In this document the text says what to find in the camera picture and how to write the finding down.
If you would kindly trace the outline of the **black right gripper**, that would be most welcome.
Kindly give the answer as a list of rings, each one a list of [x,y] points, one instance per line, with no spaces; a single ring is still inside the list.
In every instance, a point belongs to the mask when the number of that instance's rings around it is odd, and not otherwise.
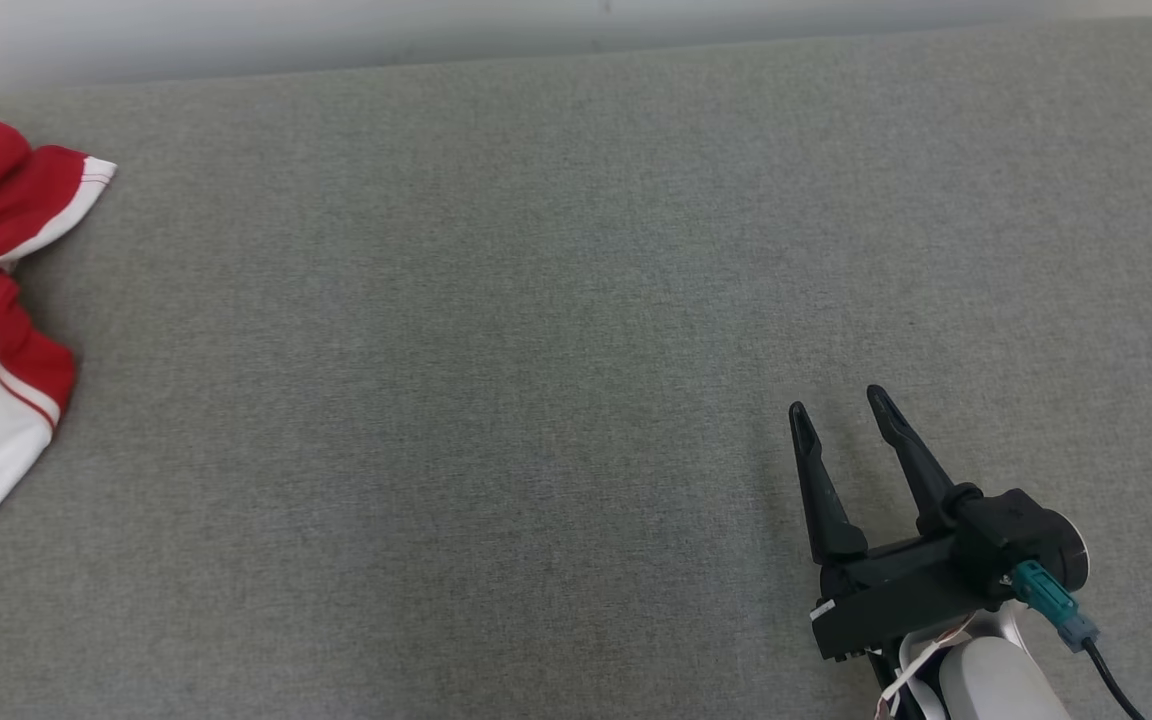
[[[1009,588],[1001,582],[1005,574],[990,562],[967,564],[957,551],[960,535],[940,533],[950,524],[943,505],[954,488],[940,462],[886,389],[867,386],[867,402],[884,442],[895,450],[905,475],[918,510],[916,529],[929,537],[869,550],[863,530],[847,518],[806,407],[799,401],[790,406],[809,548],[820,566],[820,602],[812,634],[823,659],[859,655],[969,612],[996,611],[1009,600]]]

